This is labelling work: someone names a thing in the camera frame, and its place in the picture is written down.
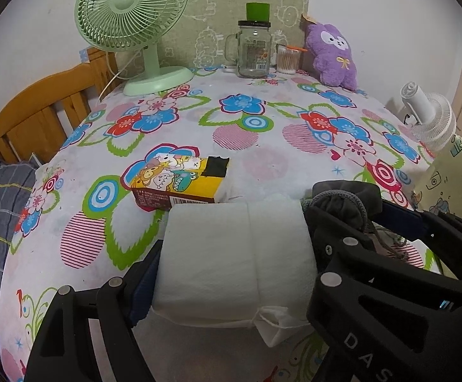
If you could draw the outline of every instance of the cartoon print bag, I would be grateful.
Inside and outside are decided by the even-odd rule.
[[[415,184],[413,203],[420,209],[451,212],[462,218],[462,138],[454,135]]]

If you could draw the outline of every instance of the yellow bow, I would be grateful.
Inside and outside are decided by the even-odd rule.
[[[337,57],[337,61],[342,63],[342,68],[347,68],[348,70],[350,70],[349,68],[350,60],[349,59],[343,59],[342,57]]]

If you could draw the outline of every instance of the yellow tissue box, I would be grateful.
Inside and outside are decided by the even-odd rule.
[[[415,183],[412,201],[420,209],[462,218],[462,138],[454,135]]]
[[[130,183],[143,209],[168,210],[175,204],[222,202],[229,193],[229,158],[164,154]]]

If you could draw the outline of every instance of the blue flower print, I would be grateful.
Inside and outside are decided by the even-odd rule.
[[[265,113],[265,106],[263,106],[261,99],[252,98],[241,93],[220,99],[219,103],[220,109],[226,113],[245,112],[250,115],[262,115]]]
[[[403,154],[410,161],[418,163],[420,161],[420,155],[415,149],[408,145],[408,143],[401,138],[401,136],[395,133],[383,132],[383,136],[387,138],[388,143],[395,149],[398,153]]]
[[[370,134],[362,126],[357,126],[345,117],[331,117],[330,123],[340,132],[345,132],[353,135],[356,139],[360,139],[367,144],[370,144]]]
[[[337,106],[356,108],[356,105],[351,101],[350,98],[344,95],[340,95],[339,93],[335,93],[333,90],[320,91],[318,94]]]
[[[91,122],[83,123],[82,125],[78,126],[74,129],[74,132],[70,134],[70,136],[66,139],[65,143],[61,146],[61,149],[66,148],[67,146],[74,145],[79,142],[83,136],[86,134],[86,130],[92,125]]]
[[[40,214],[42,210],[34,211],[33,214],[29,214],[21,224],[21,231],[24,237],[26,237],[32,230],[34,230],[39,224]]]
[[[153,115],[143,115],[140,120],[132,125],[131,130],[150,133],[156,131],[163,124],[173,123],[178,119],[178,109],[175,107],[167,110],[159,110]]]

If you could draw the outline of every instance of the cotton swab container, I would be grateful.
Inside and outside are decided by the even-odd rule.
[[[300,55],[307,49],[293,46],[277,47],[277,71],[286,75],[294,75],[300,64]]]

